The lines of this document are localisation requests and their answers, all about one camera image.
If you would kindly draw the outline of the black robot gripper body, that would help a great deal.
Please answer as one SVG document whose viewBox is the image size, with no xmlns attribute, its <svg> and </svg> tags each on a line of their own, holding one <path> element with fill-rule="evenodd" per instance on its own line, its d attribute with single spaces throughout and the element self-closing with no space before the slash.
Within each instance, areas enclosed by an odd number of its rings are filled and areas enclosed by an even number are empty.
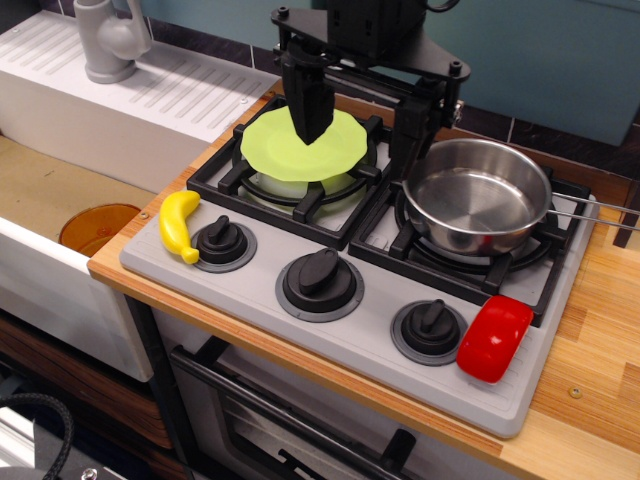
<svg viewBox="0 0 640 480">
<path fill-rule="evenodd" d="M 347 63 L 361 77 L 379 80 L 370 70 L 383 67 L 444 80 L 453 111 L 470 67 L 427 35 L 428 14 L 452 10 L 456 1 L 328 1 L 324 10 L 279 7 L 271 14 L 280 35 L 280 51 L 290 40 L 306 40 L 331 59 Z"/>
</svg>

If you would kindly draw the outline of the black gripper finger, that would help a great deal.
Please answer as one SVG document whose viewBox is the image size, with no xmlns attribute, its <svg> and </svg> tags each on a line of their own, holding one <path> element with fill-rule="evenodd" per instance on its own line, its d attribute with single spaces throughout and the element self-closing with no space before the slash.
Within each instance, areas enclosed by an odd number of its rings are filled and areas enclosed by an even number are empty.
<svg viewBox="0 0 640 480">
<path fill-rule="evenodd" d="M 444 80 L 419 79 L 409 89 L 393 93 L 394 124 L 389 147 L 389 178 L 400 182 L 423 158 L 442 128 L 452 126 L 449 87 Z"/>
<path fill-rule="evenodd" d="M 333 121 L 334 89 L 325 83 L 331 59 L 306 40 L 290 40 L 281 55 L 284 93 L 297 136 L 306 145 Z"/>
</svg>

